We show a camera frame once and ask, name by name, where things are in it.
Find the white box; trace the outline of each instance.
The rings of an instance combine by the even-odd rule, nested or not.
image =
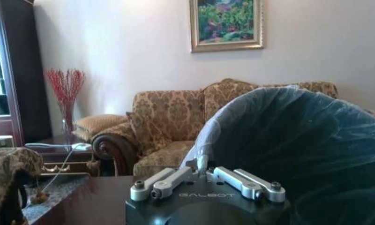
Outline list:
[[[14,147],[13,138],[10,135],[0,136],[0,148]]]

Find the trash bag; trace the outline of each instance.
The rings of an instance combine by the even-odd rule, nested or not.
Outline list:
[[[205,123],[181,163],[197,159],[279,181],[291,208],[280,224],[375,224],[375,117],[293,87],[260,88]]]

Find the glass vase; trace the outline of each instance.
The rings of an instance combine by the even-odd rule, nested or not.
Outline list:
[[[58,104],[62,116],[62,135],[65,138],[65,145],[72,145],[72,132],[74,131],[73,123],[73,103]]]

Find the framed painting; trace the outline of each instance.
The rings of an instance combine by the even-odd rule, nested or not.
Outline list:
[[[261,49],[263,0],[189,0],[193,53]]]

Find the brass handle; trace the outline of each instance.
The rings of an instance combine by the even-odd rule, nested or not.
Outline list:
[[[69,171],[69,169],[70,169],[70,167],[69,167],[69,164],[68,164],[64,169],[58,168],[58,171],[60,171],[60,172],[66,172],[66,171]]]
[[[58,167],[57,167],[57,165],[54,165],[54,167],[53,168],[46,168],[45,166],[42,167],[42,170],[45,171],[45,172],[49,172],[49,173],[53,173],[53,172],[56,172],[57,170],[58,170]]]

